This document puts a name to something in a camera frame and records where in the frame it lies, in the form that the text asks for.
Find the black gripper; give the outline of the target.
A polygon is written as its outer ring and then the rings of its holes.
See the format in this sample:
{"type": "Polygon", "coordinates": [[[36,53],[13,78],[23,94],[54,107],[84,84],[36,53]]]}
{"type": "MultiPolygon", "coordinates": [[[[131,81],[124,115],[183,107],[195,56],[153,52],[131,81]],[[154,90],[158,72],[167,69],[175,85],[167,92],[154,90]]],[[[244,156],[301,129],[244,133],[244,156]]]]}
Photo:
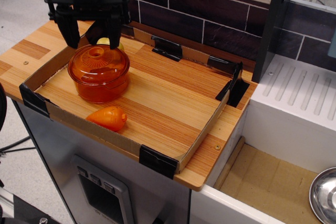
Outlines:
{"type": "Polygon", "coordinates": [[[129,0],[44,0],[49,7],[49,18],[54,20],[66,42],[78,48],[80,35],[78,20],[107,20],[110,49],[118,48],[122,24],[131,21],[129,0]]]}

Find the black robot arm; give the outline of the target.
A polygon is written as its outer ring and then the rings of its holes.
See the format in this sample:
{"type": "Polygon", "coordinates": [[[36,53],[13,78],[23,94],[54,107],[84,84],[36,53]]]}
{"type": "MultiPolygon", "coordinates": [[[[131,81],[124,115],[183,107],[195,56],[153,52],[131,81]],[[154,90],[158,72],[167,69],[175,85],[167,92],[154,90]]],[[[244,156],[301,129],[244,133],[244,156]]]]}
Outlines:
{"type": "Polygon", "coordinates": [[[86,36],[90,44],[109,38],[111,49],[120,43],[121,26],[131,21],[129,0],[45,0],[53,20],[68,46],[77,49],[80,41],[78,21],[93,21],[86,36]]]}

